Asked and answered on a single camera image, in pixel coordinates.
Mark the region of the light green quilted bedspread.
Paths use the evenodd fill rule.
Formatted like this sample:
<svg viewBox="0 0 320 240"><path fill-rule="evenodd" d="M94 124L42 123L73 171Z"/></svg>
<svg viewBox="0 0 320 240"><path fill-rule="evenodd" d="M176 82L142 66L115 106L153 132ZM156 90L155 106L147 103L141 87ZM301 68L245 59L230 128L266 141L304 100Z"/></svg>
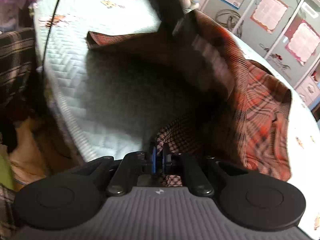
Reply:
<svg viewBox="0 0 320 240"><path fill-rule="evenodd" d="M244 57L292 94L288 181L202 154L172 153L169 174L149 149L159 130L192 107L188 80L172 83L150 60L91 50L90 31L158 31L149 0L40 0L35 28L55 117L84 163L39 183L38 199L70 204L79 222L36 224L39 239L319 239L319 129L292 86L239 38Z"/></svg>

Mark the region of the plaid trousers of person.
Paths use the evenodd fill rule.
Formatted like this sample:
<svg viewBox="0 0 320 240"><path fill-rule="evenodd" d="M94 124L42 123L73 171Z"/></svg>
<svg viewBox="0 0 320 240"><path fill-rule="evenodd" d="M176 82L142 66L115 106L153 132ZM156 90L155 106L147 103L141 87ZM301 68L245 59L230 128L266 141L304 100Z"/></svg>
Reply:
<svg viewBox="0 0 320 240"><path fill-rule="evenodd" d="M24 93L36 69L35 30L23 28L1 34L1 108Z"/></svg>

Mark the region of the orange bordered paper poster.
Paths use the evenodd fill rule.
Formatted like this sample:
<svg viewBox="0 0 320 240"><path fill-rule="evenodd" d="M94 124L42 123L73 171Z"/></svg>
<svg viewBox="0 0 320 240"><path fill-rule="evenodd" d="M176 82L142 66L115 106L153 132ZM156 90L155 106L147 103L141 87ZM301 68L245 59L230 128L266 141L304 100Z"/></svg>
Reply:
<svg viewBox="0 0 320 240"><path fill-rule="evenodd" d="M272 34L287 9L288 6L281 0L261 0L250 19Z"/></svg>

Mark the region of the red plaid jacket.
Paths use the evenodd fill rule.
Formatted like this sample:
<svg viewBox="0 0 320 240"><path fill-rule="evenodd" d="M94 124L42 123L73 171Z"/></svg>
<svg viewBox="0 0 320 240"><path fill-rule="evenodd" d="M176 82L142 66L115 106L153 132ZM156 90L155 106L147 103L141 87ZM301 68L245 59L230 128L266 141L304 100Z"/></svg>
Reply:
<svg viewBox="0 0 320 240"><path fill-rule="evenodd" d="M291 91L262 64L248 60L232 35L206 14L187 13L172 34L106 35L90 31L91 50L137 54L156 74L192 89L189 112L162 127L156 151L202 154L282 181L291 178L287 126Z"/></svg>

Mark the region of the pink bordered paper poster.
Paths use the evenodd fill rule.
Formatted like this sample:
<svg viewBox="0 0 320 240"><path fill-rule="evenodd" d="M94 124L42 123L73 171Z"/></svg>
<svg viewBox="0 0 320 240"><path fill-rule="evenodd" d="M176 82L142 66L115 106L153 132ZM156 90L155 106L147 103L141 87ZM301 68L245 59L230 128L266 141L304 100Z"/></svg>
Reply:
<svg viewBox="0 0 320 240"><path fill-rule="evenodd" d="M313 55L319 42L319 34L308 22L302 20L285 48L303 66Z"/></svg>

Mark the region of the mirrored sliding wardrobe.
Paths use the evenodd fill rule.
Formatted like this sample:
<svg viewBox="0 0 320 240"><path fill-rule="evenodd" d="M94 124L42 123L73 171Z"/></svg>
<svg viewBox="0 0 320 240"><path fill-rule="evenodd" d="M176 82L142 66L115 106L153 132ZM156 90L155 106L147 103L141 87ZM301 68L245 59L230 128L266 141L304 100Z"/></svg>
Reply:
<svg viewBox="0 0 320 240"><path fill-rule="evenodd" d="M264 58L308 107L319 102L319 0L204 0L201 9Z"/></svg>

